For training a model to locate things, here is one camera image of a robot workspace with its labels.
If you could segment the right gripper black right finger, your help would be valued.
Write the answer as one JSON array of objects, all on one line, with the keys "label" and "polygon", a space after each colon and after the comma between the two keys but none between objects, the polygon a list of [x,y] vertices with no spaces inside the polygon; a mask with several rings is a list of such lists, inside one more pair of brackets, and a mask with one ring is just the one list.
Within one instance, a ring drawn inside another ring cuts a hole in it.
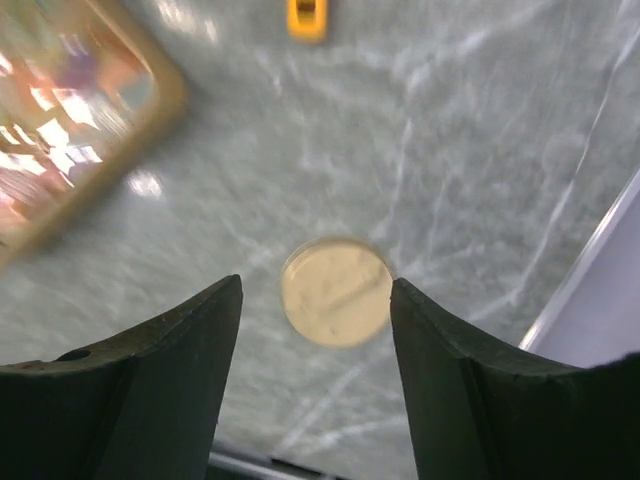
[{"label": "right gripper black right finger", "polygon": [[635,479],[639,358],[523,351],[395,280],[391,323],[422,479]]}]

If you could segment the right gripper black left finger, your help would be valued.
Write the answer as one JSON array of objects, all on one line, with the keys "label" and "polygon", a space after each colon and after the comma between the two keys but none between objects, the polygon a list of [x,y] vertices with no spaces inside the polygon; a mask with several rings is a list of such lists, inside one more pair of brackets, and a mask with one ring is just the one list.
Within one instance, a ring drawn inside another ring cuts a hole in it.
[{"label": "right gripper black left finger", "polygon": [[227,276],[56,360],[1,369],[5,479],[201,479],[243,302]]}]

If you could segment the yellow plastic scoop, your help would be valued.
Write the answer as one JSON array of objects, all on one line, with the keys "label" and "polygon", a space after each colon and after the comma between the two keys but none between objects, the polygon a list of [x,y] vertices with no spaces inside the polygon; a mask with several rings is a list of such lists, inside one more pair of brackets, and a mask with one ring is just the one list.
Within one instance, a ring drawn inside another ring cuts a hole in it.
[{"label": "yellow plastic scoop", "polygon": [[288,0],[287,28],[298,41],[319,43],[325,39],[329,18],[328,0]]}]

